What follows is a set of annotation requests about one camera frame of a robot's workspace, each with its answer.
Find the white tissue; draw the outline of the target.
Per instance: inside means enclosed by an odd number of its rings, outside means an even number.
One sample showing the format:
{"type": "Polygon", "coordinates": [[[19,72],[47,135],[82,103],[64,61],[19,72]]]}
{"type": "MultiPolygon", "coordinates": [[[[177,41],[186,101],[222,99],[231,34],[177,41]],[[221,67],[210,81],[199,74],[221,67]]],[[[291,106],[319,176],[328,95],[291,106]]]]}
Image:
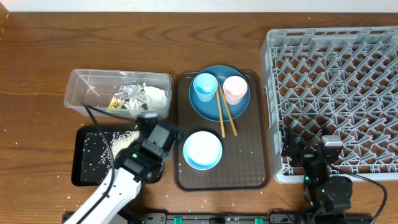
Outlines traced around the white tissue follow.
{"type": "Polygon", "coordinates": [[[144,87],[144,103],[149,110],[160,111],[165,109],[167,97],[164,90],[153,86],[144,87]]]}

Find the foil snack wrapper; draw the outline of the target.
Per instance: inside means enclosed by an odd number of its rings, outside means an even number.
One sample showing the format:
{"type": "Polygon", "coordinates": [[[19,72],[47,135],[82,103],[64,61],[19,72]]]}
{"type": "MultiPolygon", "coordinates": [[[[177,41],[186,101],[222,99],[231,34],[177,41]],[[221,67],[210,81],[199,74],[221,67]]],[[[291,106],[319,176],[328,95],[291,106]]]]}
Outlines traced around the foil snack wrapper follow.
{"type": "Polygon", "coordinates": [[[148,110],[146,99],[146,86],[144,84],[123,85],[113,95],[106,111],[112,113],[117,110],[125,110],[132,116],[139,115],[148,110]]]}

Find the light blue bowl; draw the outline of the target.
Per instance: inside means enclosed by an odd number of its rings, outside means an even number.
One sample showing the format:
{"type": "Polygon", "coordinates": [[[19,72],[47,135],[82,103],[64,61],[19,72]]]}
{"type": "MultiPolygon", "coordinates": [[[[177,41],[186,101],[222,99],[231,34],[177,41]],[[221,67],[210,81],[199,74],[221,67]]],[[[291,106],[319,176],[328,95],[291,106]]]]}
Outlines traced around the light blue bowl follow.
{"type": "Polygon", "coordinates": [[[183,144],[183,157],[196,170],[209,170],[216,166],[223,155],[223,146],[215,134],[195,132],[183,144]]]}

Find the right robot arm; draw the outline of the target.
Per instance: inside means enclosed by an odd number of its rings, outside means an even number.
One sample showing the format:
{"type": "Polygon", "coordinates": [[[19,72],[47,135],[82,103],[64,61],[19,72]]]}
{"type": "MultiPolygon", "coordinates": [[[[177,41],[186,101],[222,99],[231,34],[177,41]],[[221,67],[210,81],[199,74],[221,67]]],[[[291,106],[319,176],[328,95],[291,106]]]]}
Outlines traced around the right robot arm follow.
{"type": "Polygon", "coordinates": [[[286,129],[281,156],[291,158],[292,167],[304,171],[303,194],[312,209],[295,218],[295,223],[346,223],[345,211],[351,208],[353,183],[341,175],[331,176],[328,168],[338,160],[343,142],[327,129],[315,146],[301,147],[293,131],[286,129]]]}

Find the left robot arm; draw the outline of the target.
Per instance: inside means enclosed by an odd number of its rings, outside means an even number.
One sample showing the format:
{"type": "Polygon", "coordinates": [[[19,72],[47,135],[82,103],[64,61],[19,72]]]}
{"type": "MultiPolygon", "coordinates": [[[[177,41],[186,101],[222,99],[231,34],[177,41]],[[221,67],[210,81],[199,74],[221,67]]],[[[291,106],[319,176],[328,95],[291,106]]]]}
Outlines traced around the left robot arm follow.
{"type": "Polygon", "coordinates": [[[65,223],[110,223],[117,213],[141,191],[162,177],[164,161],[182,138],[182,130],[159,121],[157,115],[136,119],[138,137],[111,156],[111,168],[94,193],[65,223]]]}

